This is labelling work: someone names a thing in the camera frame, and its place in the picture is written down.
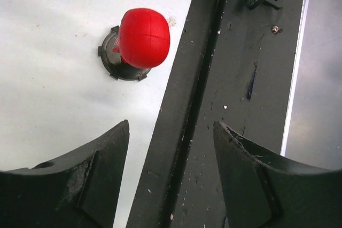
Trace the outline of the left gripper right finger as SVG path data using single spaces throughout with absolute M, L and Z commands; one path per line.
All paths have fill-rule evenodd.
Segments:
M 341 227 L 341 171 L 300 163 L 213 125 L 230 227 Z

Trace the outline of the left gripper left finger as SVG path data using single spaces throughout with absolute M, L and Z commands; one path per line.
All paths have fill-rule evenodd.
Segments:
M 31 169 L 1 172 L 1 227 L 112 227 L 129 135 L 124 120 Z

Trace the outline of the red spider hero figurine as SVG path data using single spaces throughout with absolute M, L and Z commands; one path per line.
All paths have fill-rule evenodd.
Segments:
M 161 65 L 170 49 L 165 17 L 148 8 L 128 10 L 98 47 L 98 56 L 114 79 L 141 81 Z

